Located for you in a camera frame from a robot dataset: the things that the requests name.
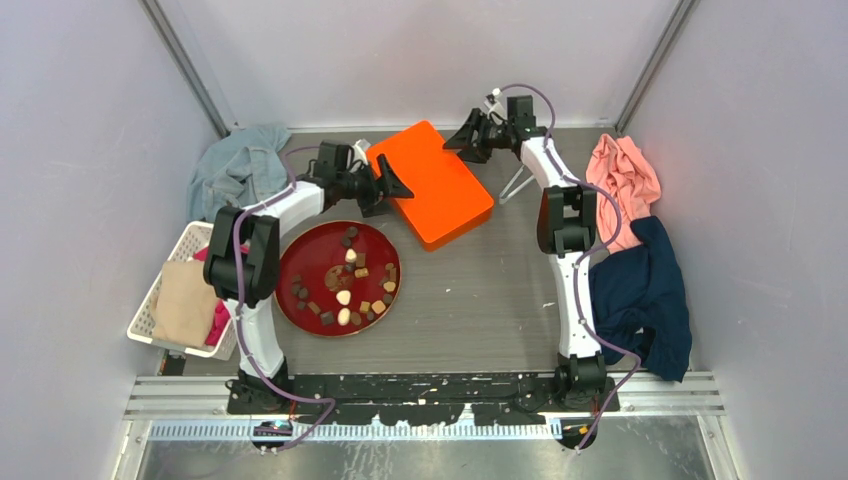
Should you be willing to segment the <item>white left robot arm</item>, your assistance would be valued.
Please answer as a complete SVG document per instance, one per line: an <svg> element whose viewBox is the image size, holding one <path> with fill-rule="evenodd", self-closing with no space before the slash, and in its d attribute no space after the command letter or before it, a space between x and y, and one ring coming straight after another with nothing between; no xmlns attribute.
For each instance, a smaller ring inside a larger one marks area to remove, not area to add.
<svg viewBox="0 0 848 480"><path fill-rule="evenodd" d="M308 170L289 172L287 180L281 192L266 200L218 211L203 268L204 281L234 323L241 356L237 382L269 413L282 411L297 398L270 303L280 280L285 234L342 200L355 201L369 217L380 214L387 199L414 196L385 155L370 162L358 144L322 142Z"/></svg>

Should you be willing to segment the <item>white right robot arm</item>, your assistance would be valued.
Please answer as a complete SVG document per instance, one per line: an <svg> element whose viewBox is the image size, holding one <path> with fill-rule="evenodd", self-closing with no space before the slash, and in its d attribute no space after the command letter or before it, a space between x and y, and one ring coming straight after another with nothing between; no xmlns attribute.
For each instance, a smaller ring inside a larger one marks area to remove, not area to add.
<svg viewBox="0 0 848 480"><path fill-rule="evenodd" d="M465 162L486 163L496 150L512 151L541 190L536 241L555 281L559 340L554 392L567 410L582 409L606 389L600 343L592 336L588 257L596 241L597 193L584 186L538 124L530 95L503 97L495 89L443 145Z"/></svg>

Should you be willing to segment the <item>metal tweezers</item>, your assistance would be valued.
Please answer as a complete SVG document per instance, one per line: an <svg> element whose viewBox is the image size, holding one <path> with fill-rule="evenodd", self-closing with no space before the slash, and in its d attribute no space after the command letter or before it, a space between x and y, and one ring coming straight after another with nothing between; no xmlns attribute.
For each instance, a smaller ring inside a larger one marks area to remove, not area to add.
<svg viewBox="0 0 848 480"><path fill-rule="evenodd" d="M504 205L529 184L534 183L533 175L525 166L520 166L498 194L498 204Z"/></svg>

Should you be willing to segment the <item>orange box lid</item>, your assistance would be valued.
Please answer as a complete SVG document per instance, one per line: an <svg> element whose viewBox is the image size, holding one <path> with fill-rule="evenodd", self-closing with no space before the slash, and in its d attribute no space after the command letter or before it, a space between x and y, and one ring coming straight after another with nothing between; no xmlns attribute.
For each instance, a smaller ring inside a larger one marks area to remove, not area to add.
<svg viewBox="0 0 848 480"><path fill-rule="evenodd" d="M436 128L424 120L370 146L366 155L374 173L379 174L377 156L385 154L415 197L488 192L456 153L443 148L444 142Z"/></svg>

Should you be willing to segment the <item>orange chocolate box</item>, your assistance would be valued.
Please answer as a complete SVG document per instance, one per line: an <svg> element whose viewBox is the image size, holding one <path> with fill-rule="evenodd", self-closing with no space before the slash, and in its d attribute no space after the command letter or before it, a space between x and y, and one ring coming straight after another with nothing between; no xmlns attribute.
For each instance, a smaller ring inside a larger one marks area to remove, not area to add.
<svg viewBox="0 0 848 480"><path fill-rule="evenodd" d="M442 194L412 199L393 199L392 204L414 238L427 252L434 252L485 223L494 199L481 194Z"/></svg>

